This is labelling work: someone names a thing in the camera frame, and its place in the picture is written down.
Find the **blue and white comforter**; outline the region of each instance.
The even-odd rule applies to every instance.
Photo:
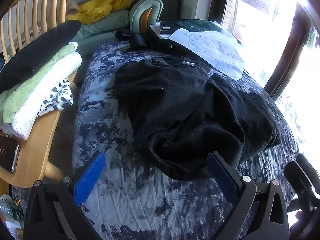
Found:
[[[103,43],[90,60],[80,91],[73,168],[83,165],[96,151],[106,154],[106,168],[88,201],[81,205],[102,239],[210,239],[232,208],[214,179],[172,180],[133,148],[131,123],[126,110],[118,104],[114,73],[127,61],[159,56],[163,54],[131,50],[126,41]],[[201,59],[189,57],[186,61]],[[238,172],[261,182],[279,180],[288,205],[294,191],[283,170],[297,156],[298,147],[287,122],[246,72],[238,81],[222,76],[238,89],[261,94],[282,134],[282,144],[242,163]],[[250,218],[242,235],[249,228]]]

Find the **white towel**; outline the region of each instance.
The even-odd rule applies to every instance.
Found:
[[[12,123],[2,124],[1,130],[8,135],[28,140],[37,113],[45,98],[58,82],[71,75],[80,67],[81,63],[81,56],[75,51],[54,64],[15,114]]]

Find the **green pillow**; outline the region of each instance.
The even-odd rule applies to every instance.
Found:
[[[118,12],[112,12],[103,19],[90,24],[82,25],[73,41],[80,41],[92,35],[110,32],[125,28],[129,25],[129,10],[121,10]]]

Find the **green towel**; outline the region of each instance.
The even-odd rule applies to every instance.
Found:
[[[27,101],[52,66],[74,51],[75,46],[73,44],[62,47],[32,78],[2,92],[0,94],[0,123],[12,123],[14,115],[23,106],[25,101]]]

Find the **chair leg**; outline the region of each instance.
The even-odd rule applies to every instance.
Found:
[[[56,166],[54,166],[51,162],[47,162],[44,175],[47,178],[57,182],[60,181],[65,176],[64,172],[59,168],[57,168]]]

